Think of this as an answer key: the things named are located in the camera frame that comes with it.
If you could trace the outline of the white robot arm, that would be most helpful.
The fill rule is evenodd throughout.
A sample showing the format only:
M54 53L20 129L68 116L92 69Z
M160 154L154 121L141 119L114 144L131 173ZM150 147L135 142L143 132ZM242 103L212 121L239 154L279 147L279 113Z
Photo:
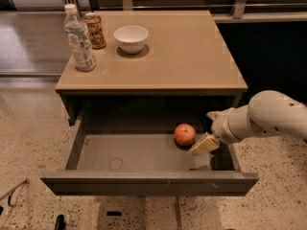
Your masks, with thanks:
M205 132L190 148L193 155L216 150L221 144L234 144L250 137L271 137L280 134L307 140L307 106L287 95L261 91L247 105L223 111L211 111L211 133Z

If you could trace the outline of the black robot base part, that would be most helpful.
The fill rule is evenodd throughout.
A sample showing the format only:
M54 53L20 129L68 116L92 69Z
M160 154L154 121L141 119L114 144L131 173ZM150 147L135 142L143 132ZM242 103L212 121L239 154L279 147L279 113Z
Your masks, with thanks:
M64 215L58 215L55 223L55 230L65 230Z

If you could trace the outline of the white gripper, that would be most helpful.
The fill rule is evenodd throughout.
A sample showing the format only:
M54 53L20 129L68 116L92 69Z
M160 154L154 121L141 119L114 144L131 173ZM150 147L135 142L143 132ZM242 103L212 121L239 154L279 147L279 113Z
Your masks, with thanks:
M238 143L240 139L236 137L230 129L228 118L232 108L224 111L210 111L206 116L212 120L211 130L213 134L205 132L200 140L190 148L193 155L203 155L220 146L220 141L224 144Z

